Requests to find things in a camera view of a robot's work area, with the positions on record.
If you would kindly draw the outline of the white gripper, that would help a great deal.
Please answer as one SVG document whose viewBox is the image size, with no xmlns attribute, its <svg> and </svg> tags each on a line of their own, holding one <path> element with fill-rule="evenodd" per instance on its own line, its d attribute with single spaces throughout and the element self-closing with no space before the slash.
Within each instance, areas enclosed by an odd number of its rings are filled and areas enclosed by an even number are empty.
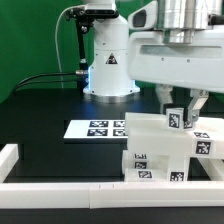
<svg viewBox="0 0 224 224">
<path fill-rule="evenodd" d="M 157 84 L 161 114 L 174 106 L 172 86 L 191 89 L 190 124 L 198 121 L 208 91 L 224 93 L 222 6 L 221 1 L 152 1 L 129 15 L 128 74 Z"/>
</svg>

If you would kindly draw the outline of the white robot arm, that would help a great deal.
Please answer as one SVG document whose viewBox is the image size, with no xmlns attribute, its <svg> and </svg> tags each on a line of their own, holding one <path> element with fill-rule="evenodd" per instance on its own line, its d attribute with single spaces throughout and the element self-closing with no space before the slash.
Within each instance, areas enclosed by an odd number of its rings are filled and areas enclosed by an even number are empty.
<svg viewBox="0 0 224 224">
<path fill-rule="evenodd" d="M 191 90 L 195 122 L 211 92 L 224 93 L 222 0 L 152 0 L 128 17 L 128 74 L 155 83 L 162 104 L 173 86 Z"/>
</svg>

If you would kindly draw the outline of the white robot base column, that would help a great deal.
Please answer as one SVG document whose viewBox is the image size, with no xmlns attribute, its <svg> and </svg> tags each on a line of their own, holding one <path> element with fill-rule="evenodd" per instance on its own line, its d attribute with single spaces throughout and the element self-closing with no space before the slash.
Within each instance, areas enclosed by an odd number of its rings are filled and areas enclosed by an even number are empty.
<svg viewBox="0 0 224 224">
<path fill-rule="evenodd" d="M 120 103 L 136 98 L 140 88 L 127 73 L 127 20 L 96 19 L 94 28 L 94 60 L 89 66 L 88 85 L 84 97 L 102 103 Z"/>
</svg>

